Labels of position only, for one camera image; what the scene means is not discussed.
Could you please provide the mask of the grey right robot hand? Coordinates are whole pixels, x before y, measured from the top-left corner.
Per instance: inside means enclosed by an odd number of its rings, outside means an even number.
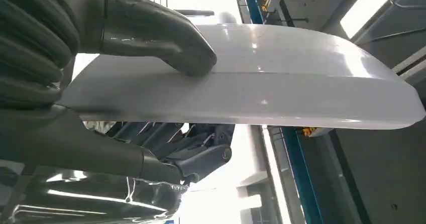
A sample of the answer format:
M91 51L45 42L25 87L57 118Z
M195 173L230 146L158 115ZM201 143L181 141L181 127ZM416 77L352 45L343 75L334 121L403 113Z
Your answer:
M149 0L1 0L1 155L176 184L187 169L86 129L58 105L62 71L78 53L152 56L188 76L217 57L196 26Z

